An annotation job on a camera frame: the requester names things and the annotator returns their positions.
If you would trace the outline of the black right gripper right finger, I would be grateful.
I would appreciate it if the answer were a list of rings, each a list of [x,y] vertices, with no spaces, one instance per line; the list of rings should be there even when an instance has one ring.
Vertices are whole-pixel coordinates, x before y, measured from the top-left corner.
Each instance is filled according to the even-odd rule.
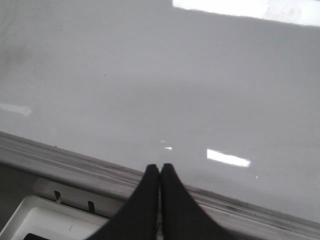
[[[160,181],[165,240],[228,239],[228,232],[212,220],[188,193],[172,164],[163,165]]]

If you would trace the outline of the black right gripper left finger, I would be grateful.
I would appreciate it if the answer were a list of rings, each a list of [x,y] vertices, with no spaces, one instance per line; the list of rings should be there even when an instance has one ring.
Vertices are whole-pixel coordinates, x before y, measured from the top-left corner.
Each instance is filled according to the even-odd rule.
[[[147,165],[131,196],[121,209],[89,240],[155,240],[159,207],[160,173],[155,164]]]

